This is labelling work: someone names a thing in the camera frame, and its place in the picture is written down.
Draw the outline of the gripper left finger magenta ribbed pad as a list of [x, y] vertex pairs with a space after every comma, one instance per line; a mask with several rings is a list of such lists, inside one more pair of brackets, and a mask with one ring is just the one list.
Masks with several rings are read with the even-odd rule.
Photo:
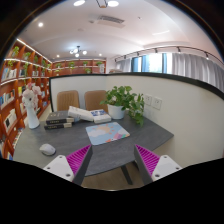
[[92, 154], [92, 145], [89, 144], [68, 156], [57, 156], [44, 167], [44, 170], [76, 185], [81, 185]]

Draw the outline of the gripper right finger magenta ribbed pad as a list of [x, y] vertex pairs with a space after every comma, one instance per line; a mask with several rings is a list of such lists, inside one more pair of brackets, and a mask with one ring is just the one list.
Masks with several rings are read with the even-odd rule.
[[168, 155], [159, 156], [140, 145], [134, 146], [134, 156], [145, 185], [181, 170]]

